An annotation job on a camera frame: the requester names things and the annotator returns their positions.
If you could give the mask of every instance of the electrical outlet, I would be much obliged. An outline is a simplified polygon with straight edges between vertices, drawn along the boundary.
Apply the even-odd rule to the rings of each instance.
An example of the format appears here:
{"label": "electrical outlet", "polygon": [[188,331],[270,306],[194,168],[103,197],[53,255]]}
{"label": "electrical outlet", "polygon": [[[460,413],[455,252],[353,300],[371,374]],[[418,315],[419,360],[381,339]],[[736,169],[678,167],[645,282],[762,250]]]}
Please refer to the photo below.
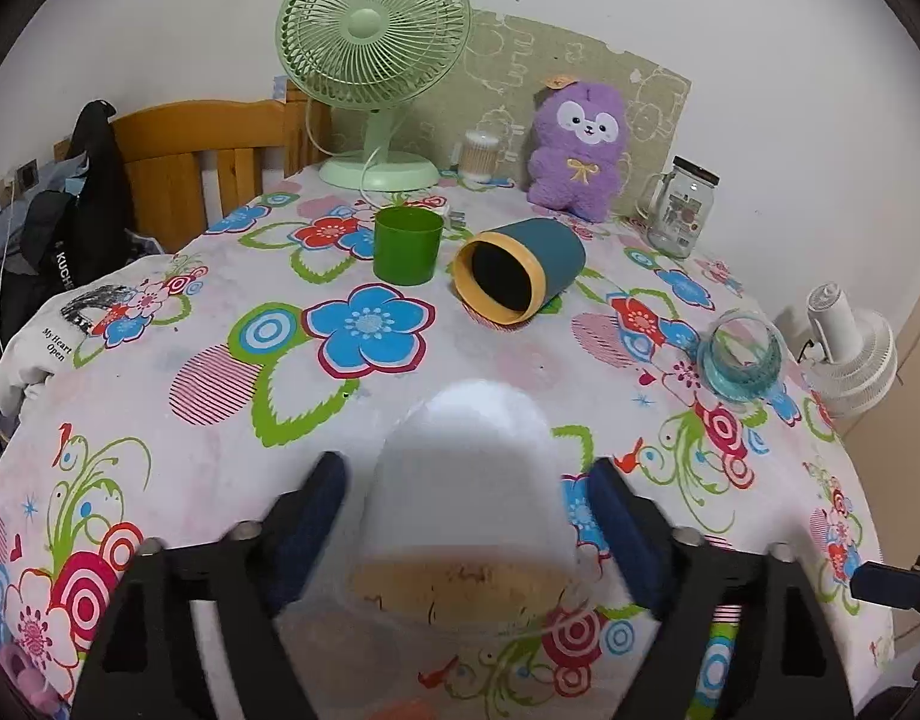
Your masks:
{"label": "electrical outlet", "polygon": [[26,165],[18,167],[14,178],[17,181],[17,196],[37,186],[37,181],[40,179],[40,176],[37,171],[36,159],[32,159]]}

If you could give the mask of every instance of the screw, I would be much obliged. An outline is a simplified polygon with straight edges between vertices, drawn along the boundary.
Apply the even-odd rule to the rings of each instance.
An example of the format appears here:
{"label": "screw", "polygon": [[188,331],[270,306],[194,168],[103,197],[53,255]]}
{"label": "screw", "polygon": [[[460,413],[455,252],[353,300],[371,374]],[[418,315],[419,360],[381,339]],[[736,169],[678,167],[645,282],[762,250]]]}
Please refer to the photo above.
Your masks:
{"label": "screw", "polygon": [[156,555],[161,549],[164,549],[164,543],[160,541],[159,538],[145,538],[143,541],[140,541],[140,545],[137,546],[136,554]]}
{"label": "screw", "polygon": [[233,538],[234,541],[249,541],[251,538],[260,536],[260,528],[260,522],[256,522],[252,519],[244,519],[233,526],[233,530],[230,532],[230,538]]}
{"label": "screw", "polygon": [[704,541],[703,535],[697,528],[674,528],[673,538],[689,547],[698,547]]}
{"label": "screw", "polygon": [[775,544],[770,544],[769,547],[770,554],[775,557],[780,562],[794,562],[797,560],[797,556],[794,554],[793,549],[785,541],[778,541]]}

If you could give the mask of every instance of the charging cable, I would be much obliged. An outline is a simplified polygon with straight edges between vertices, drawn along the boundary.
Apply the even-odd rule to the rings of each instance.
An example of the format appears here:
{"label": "charging cable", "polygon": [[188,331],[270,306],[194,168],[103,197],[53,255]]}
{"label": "charging cable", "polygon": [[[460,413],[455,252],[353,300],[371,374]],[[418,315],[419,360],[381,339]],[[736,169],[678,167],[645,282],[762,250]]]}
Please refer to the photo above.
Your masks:
{"label": "charging cable", "polygon": [[[317,139],[313,137],[313,130],[310,127],[310,111],[312,109],[313,109],[313,106],[308,104],[308,106],[306,107],[305,117],[303,117],[303,122],[306,125],[306,136],[310,139],[310,143],[313,143],[313,146],[315,146],[315,148],[317,148],[318,151],[323,151],[324,154],[327,154],[332,157],[350,157],[350,156],[354,156],[355,154],[363,153],[362,148],[355,148],[353,151],[328,151],[326,148],[323,148],[318,143]],[[393,138],[394,135],[396,135],[396,132],[402,127],[405,121],[406,121],[406,107],[404,106],[404,114],[401,115],[401,119],[399,120],[399,122],[397,122],[396,126],[390,131],[391,138]],[[377,203],[377,201],[372,199],[372,197],[369,196],[369,194],[367,194],[367,191],[364,189],[364,183],[367,179],[367,170],[369,170],[369,167],[370,165],[372,165],[372,162],[374,162],[374,160],[377,159],[377,154],[380,153],[381,149],[382,149],[382,146],[378,146],[372,151],[370,156],[367,157],[367,159],[363,163],[363,170],[360,171],[360,187],[359,187],[360,196],[362,197],[363,201],[367,203],[367,205],[369,205],[375,211],[379,211],[381,208],[386,208],[387,206],[383,203]]]}
{"label": "charging cable", "polygon": [[1,258],[1,276],[0,276],[0,345],[1,355],[4,351],[3,338],[1,338],[1,295],[3,293],[3,269],[7,264],[7,248],[10,245],[11,227],[14,223],[14,201],[17,199],[17,175],[14,175],[14,182],[10,187],[10,211],[7,214],[7,236],[3,241],[3,257]]}

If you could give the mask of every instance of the floral tablecloth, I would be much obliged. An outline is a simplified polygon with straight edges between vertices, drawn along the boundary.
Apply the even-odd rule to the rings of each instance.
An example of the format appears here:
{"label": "floral tablecloth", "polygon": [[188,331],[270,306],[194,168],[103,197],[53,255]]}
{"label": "floral tablecloth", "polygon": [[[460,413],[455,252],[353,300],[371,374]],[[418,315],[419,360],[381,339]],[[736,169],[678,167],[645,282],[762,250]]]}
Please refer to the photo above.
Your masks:
{"label": "floral tablecloth", "polygon": [[[142,538],[213,541],[262,517],[336,450],[353,466],[351,494],[313,587],[279,621],[322,717],[417,697],[442,717],[609,717],[656,624],[630,603],[591,518],[586,473],[606,455],[675,524],[727,548],[791,543],[862,697],[892,647],[888,610],[847,587],[862,560],[880,558],[876,531],[792,360],[747,408],[700,383],[699,334],[727,309],[756,308],[727,266],[665,258],[633,226],[551,214],[516,189],[445,178],[390,199],[449,201],[471,231],[554,215],[583,240],[587,267],[530,322],[492,325],[450,288],[449,263],[471,232],[444,233],[428,284],[377,283],[374,210],[308,169],[176,257],[121,271],[132,289],[70,355],[0,463],[1,633],[70,698]],[[502,642],[348,619],[334,597],[385,435],[420,399],[471,377],[523,389],[554,426],[593,597],[557,610],[554,632]],[[713,621],[693,718],[712,714],[737,617],[721,608]]]}

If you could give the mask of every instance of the fan base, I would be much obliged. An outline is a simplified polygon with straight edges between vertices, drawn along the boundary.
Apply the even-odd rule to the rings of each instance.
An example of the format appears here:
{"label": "fan base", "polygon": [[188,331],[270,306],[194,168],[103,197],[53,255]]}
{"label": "fan base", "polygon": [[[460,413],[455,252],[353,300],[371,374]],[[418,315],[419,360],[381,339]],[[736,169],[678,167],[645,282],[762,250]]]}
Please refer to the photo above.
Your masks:
{"label": "fan base", "polygon": [[[359,189],[364,153],[330,157],[320,166],[324,183],[344,189]],[[406,151],[390,151],[384,162],[370,165],[363,176],[363,188],[370,191],[411,191],[434,186],[440,171],[430,160]]]}

